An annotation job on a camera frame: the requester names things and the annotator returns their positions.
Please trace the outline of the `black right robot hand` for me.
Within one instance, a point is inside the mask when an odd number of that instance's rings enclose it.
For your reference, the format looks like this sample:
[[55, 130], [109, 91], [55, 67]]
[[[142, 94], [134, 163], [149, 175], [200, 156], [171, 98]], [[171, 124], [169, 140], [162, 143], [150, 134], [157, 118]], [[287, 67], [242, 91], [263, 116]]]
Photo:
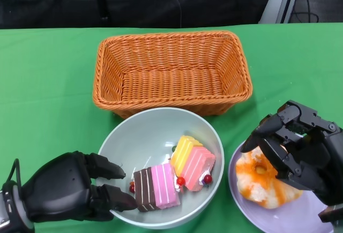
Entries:
[[277, 179], [312, 191], [327, 206], [342, 204], [342, 128], [335, 122], [289, 100], [261, 120], [241, 152], [256, 147], [277, 171]]

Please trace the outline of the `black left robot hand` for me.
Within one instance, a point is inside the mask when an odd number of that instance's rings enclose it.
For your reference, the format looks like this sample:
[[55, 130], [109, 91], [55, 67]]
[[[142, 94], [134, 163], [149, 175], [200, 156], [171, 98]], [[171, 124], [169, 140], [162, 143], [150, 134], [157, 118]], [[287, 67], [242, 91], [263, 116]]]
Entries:
[[96, 186], [92, 179], [123, 179], [124, 170], [104, 156], [65, 153], [46, 163], [21, 188], [24, 207], [33, 222], [110, 221], [111, 211], [137, 208], [119, 187]]

